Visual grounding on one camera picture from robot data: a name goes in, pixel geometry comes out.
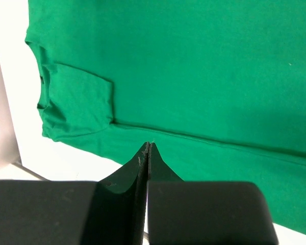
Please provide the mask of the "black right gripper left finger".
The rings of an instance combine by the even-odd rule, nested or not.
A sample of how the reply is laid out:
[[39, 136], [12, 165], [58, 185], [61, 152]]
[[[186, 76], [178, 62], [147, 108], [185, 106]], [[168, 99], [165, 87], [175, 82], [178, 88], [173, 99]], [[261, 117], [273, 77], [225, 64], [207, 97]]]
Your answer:
[[0, 180], [0, 244], [142, 244], [148, 144], [95, 181]]

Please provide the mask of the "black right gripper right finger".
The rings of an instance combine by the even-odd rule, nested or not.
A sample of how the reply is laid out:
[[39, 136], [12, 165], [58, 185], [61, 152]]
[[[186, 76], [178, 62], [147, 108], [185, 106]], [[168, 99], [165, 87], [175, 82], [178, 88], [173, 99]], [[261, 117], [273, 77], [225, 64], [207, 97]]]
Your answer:
[[278, 244], [260, 189], [246, 181], [184, 181], [152, 143], [148, 153], [150, 244]]

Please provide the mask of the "green t shirt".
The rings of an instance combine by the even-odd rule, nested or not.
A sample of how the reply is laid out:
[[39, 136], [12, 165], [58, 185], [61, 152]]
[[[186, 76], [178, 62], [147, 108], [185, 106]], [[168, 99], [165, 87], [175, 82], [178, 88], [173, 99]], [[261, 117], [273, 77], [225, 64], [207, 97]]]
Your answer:
[[306, 234], [306, 1], [29, 1], [42, 134], [245, 180]]

